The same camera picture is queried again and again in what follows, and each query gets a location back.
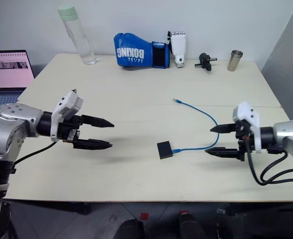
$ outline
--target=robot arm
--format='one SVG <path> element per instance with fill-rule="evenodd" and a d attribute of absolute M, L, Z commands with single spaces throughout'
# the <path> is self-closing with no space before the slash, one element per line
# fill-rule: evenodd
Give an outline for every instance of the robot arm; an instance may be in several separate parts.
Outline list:
<path fill-rule="evenodd" d="M 185 52 L 186 52 L 186 34 L 183 31 L 169 31 L 168 40 L 171 52 L 175 56 L 175 63 L 178 68 L 184 67 L 185 65 Z"/>
<path fill-rule="evenodd" d="M 78 149 L 106 149 L 112 144 L 97 139 L 79 139 L 82 124 L 96 127 L 114 127 L 110 122 L 91 116 L 76 116 L 83 100 L 76 90 L 70 91 L 57 104 L 53 113 L 19 103 L 0 106 L 0 206 L 6 195 L 15 161 L 26 137 L 49 136 L 57 142 L 72 143 Z"/>
<path fill-rule="evenodd" d="M 236 132 L 239 150 L 214 147 L 207 149 L 207 153 L 218 157 L 237 158 L 241 161 L 244 161 L 246 152 L 261 152 L 261 149 L 266 149 L 271 154 L 287 152 L 293 156 L 293 120 L 276 123 L 273 127 L 260 127 L 259 115 L 246 102 L 234 110 L 233 120 L 235 123 L 221 124 L 210 131 Z"/>

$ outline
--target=blue ethernet cable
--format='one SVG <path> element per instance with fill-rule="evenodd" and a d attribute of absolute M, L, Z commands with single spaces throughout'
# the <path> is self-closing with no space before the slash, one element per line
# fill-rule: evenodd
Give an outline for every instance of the blue ethernet cable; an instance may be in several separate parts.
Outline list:
<path fill-rule="evenodd" d="M 208 116 L 209 118 L 211 118 L 211 120 L 214 121 L 214 123 L 215 123 L 216 125 L 218 125 L 217 121 L 216 121 L 211 115 L 209 115 L 208 113 L 206 113 L 206 112 L 204 112 L 204 111 L 201 111 L 200 109 L 197 109 L 196 107 L 191 106 L 191 105 L 189 105 L 189 104 L 186 104 L 186 103 L 184 103 L 184 102 L 182 102 L 182 101 L 180 101 L 180 100 L 177 100 L 177 99 L 173 99 L 173 100 L 174 100 L 174 102 L 176 102 L 176 103 L 179 103 L 179 104 L 182 104 L 182 105 L 185 105 L 185 106 L 189 106 L 189 107 L 193 108 L 194 110 L 197 110 L 197 111 L 203 113 L 204 115 L 206 115 L 206 116 Z M 181 151 L 186 151 L 186 150 L 205 150 L 205 149 L 209 149 L 209 148 L 211 148 L 211 147 L 214 147 L 215 144 L 217 144 L 218 140 L 219 140 L 219 133 L 218 133 L 218 135 L 217 135 L 217 138 L 216 138 L 215 142 L 214 142 L 213 144 L 211 144 L 210 146 L 207 146 L 207 147 L 201 147 L 201 148 L 177 148 L 177 149 L 173 149 L 173 153 L 179 153 L 179 152 L 181 152 Z"/>

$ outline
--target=laptop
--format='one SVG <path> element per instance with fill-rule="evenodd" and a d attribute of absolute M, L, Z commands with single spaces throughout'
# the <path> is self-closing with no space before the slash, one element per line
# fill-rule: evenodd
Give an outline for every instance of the laptop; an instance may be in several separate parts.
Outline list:
<path fill-rule="evenodd" d="M 0 105 L 16 103 L 34 80 L 25 50 L 0 51 Z"/>

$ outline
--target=small black box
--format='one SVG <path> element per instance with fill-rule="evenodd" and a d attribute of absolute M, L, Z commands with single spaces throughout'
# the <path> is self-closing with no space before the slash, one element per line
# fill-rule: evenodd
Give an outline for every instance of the small black box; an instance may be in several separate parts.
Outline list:
<path fill-rule="evenodd" d="M 173 157 L 173 152 L 169 141 L 157 143 L 160 159 Z"/>

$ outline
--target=wrist strap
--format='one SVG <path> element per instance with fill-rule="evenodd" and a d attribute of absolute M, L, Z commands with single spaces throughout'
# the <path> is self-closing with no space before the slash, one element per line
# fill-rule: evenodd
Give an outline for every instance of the wrist strap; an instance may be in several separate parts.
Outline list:
<path fill-rule="evenodd" d="M 168 68 L 170 66 L 170 52 L 166 43 L 152 42 L 153 67 Z"/>

